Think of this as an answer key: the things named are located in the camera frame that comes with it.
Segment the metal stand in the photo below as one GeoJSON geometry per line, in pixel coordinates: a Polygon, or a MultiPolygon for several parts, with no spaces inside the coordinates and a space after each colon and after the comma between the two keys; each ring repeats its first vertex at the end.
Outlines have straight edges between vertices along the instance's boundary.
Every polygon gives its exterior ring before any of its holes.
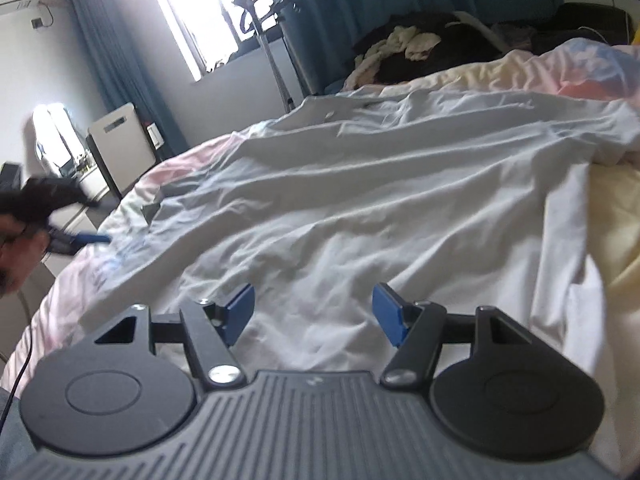
{"type": "Polygon", "coordinates": [[[252,28],[255,30],[258,43],[260,43],[260,47],[264,50],[264,53],[266,54],[267,59],[269,60],[271,71],[273,72],[273,76],[276,79],[276,84],[278,85],[280,96],[282,97],[282,104],[284,105],[284,111],[286,114],[288,114],[289,112],[292,112],[293,110],[295,110],[296,105],[294,104],[291,94],[287,89],[287,85],[285,85],[284,83],[284,79],[282,78],[280,69],[278,68],[275,60],[273,59],[273,53],[271,52],[271,47],[269,46],[267,35],[264,33],[264,29],[262,28],[262,22],[267,18],[270,18],[271,16],[273,16],[276,13],[276,10],[274,10],[272,7],[270,12],[268,12],[266,16],[263,16],[262,18],[258,18],[258,14],[255,11],[255,3],[257,1],[258,0],[234,0],[234,5],[238,7],[242,7],[244,9],[245,14],[242,15],[242,20],[240,25],[241,30],[244,33],[247,33],[249,30],[251,30],[251,27],[248,27],[246,30],[244,30],[244,19],[246,17],[246,13],[248,13],[251,16],[251,19],[253,22],[252,28]]]}

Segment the window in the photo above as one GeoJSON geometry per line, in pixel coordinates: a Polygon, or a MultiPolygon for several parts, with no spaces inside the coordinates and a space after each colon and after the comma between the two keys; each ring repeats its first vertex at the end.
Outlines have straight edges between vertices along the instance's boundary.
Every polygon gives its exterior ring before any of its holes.
{"type": "MultiPolygon", "coordinates": [[[[199,79],[202,72],[226,63],[240,44],[253,36],[253,31],[249,34],[240,32],[242,9],[236,7],[233,0],[158,2],[195,79],[199,79]],[[225,21],[225,13],[230,24],[225,21]]],[[[258,15],[266,14],[271,3],[272,0],[258,2],[258,15]]],[[[274,25],[274,18],[263,23],[265,30],[274,25]]]]}

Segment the bed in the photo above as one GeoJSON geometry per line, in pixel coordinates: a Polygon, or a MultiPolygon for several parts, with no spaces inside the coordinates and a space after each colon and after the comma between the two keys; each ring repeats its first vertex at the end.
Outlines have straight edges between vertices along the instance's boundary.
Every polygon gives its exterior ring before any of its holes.
{"type": "MultiPolygon", "coordinates": [[[[257,288],[234,347],[246,370],[377,374],[393,349],[370,292],[390,282],[453,312],[496,304],[590,373],[607,403],[592,451],[628,474],[640,462],[639,74],[630,46],[512,51],[310,98],[160,164],[100,228],[113,243],[79,253],[43,300],[21,387],[130,304],[169,312],[245,282],[257,288]]],[[[4,388],[27,348],[25,332],[4,388]]],[[[186,369],[180,349],[159,353],[186,369]]]]}

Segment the white bedsheet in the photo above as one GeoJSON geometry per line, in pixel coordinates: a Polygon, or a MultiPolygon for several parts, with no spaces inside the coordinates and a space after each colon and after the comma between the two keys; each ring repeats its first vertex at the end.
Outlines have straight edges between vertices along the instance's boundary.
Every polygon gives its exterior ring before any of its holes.
{"type": "MultiPolygon", "coordinates": [[[[96,293],[69,333],[133,303],[167,312],[249,282],[255,315],[234,347],[247,371],[377,374],[393,354],[370,309],[384,281],[451,312],[497,305],[596,376],[611,403],[602,283],[586,253],[588,165],[638,149],[640,121],[623,102],[310,99],[167,186],[149,228],[132,222],[92,260],[96,293]]],[[[441,365],[461,352],[447,349],[441,365]]],[[[593,450],[618,468],[608,414],[593,450]]]]}

